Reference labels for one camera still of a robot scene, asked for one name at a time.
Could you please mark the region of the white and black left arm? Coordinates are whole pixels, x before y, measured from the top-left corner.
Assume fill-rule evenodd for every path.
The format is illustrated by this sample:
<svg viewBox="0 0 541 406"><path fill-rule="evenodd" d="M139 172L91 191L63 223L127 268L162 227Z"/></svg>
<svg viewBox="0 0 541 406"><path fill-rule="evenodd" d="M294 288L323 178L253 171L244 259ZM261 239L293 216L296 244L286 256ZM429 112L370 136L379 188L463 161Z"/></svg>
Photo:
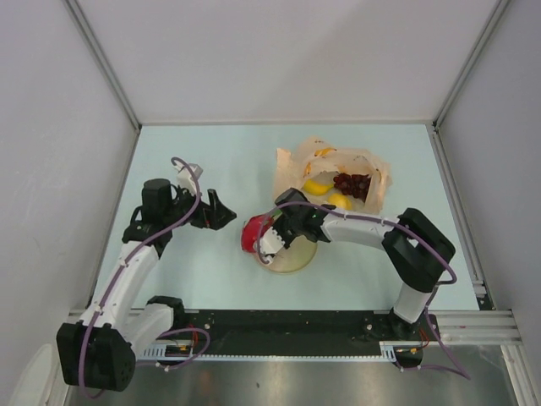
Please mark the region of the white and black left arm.
<svg viewBox="0 0 541 406"><path fill-rule="evenodd" d="M236 218L214 189L202 201L198 185L172 185L165 178L145 181L141 204L122 236L107 285L76 322L64 322L56 336L63 379L80 388L121 392L136 362L161 334L175 338L187 327L181 299L154 296L134 320L128 318L147 275L161 259L175 228L189 224L220 230Z"/></svg>

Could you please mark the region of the yellow fake banana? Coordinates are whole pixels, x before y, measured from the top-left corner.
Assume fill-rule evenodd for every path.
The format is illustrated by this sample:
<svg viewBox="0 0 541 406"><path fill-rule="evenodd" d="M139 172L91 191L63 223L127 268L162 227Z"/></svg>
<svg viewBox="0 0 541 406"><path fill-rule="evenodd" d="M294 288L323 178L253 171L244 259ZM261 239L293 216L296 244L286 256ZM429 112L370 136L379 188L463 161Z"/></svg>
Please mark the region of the yellow fake banana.
<svg viewBox="0 0 541 406"><path fill-rule="evenodd" d="M322 196L328 194L334 189L334 184L324 184L315 181L313 178L307 179L303 184L303 190L310 195Z"/></svg>

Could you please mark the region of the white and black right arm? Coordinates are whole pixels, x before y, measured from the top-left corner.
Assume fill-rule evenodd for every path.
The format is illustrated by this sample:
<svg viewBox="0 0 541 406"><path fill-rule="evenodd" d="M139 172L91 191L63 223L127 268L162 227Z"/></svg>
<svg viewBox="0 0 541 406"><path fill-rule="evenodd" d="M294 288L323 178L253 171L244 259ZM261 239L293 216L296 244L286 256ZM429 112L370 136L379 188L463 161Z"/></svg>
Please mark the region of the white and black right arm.
<svg viewBox="0 0 541 406"><path fill-rule="evenodd" d="M394 336L407 340L441 285L452 285L454 244L418 209L395 219L358 214L332 204L316 205L290 188L276 200L277 215L257 239L257 254L267 261L304 237L312 243L352 243L386 253L402 286L387 316Z"/></svg>

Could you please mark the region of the translucent banana-print plastic bag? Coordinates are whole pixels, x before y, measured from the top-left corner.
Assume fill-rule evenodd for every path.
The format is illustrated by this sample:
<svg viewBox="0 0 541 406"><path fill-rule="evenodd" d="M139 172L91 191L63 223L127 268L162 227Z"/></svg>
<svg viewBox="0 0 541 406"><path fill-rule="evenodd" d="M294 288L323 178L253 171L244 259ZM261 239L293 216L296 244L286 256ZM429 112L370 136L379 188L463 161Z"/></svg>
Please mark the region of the translucent banana-print plastic bag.
<svg viewBox="0 0 541 406"><path fill-rule="evenodd" d="M367 175L367 197L349 200L356 212L378 214L384 206L385 195L392 185L391 165L371 151L362 148L334 147L317 137L310 137L295 151L276 150L276 171L272 196L277 198L289 188L303 190L308 180L331 184L341 173Z"/></svg>

